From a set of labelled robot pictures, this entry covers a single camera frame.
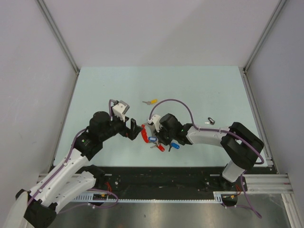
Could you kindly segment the red handled key organizer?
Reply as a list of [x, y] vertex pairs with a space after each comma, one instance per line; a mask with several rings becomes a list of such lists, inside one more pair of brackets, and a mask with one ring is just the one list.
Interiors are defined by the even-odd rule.
[[141, 136], [145, 143], [152, 143], [152, 148], [157, 148], [161, 152], [165, 151], [165, 148], [161, 145], [159, 139], [156, 137], [156, 130], [155, 127], [152, 125], [149, 125], [147, 123], [141, 125]]

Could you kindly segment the yellow tagged key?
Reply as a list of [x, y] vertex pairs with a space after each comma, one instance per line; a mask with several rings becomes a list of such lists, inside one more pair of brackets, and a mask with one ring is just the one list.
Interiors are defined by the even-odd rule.
[[147, 104], [147, 105], [152, 105], [152, 104], [156, 104], [158, 102], [157, 99], [153, 99], [153, 100], [150, 100], [150, 101], [143, 101], [143, 103]]

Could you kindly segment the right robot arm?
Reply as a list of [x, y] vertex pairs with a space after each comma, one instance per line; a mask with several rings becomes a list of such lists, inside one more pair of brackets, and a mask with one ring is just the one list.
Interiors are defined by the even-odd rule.
[[154, 134], [164, 145], [178, 142], [180, 145], [206, 144], [222, 147], [230, 157], [219, 178], [223, 190], [231, 190], [236, 180], [254, 165], [264, 163], [260, 156], [264, 143], [243, 124], [234, 122], [226, 128], [199, 128], [193, 123], [181, 124], [172, 114], [153, 115]]

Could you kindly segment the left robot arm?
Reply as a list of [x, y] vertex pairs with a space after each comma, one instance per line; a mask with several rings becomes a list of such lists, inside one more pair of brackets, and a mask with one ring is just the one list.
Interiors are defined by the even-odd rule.
[[18, 218], [23, 217], [35, 228], [47, 228], [61, 209], [82, 192], [101, 189], [105, 184], [104, 171], [95, 165], [87, 167], [78, 180], [69, 179], [102, 150], [103, 143], [120, 134], [134, 140], [142, 131], [136, 121], [123, 113], [96, 112], [89, 125], [73, 139], [69, 152], [53, 170], [30, 190], [21, 189], [24, 204]]

